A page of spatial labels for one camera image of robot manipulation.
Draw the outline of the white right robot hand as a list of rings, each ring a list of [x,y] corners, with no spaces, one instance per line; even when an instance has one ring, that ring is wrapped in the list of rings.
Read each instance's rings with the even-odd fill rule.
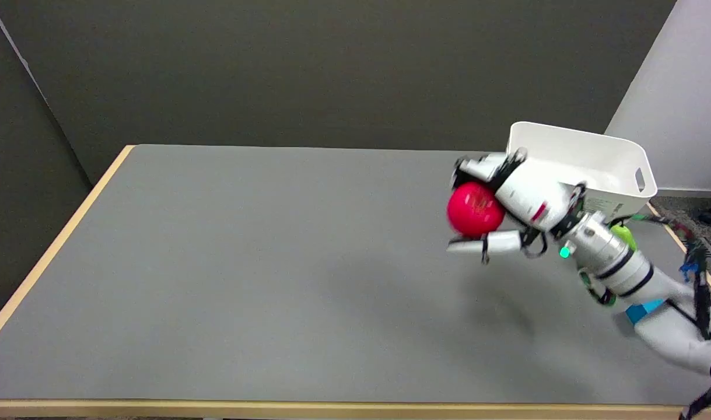
[[[523,149],[456,160],[447,218],[457,236],[454,254],[477,254],[483,264],[494,255],[520,253],[529,260],[549,250],[583,218],[585,184],[566,188],[545,176]]]

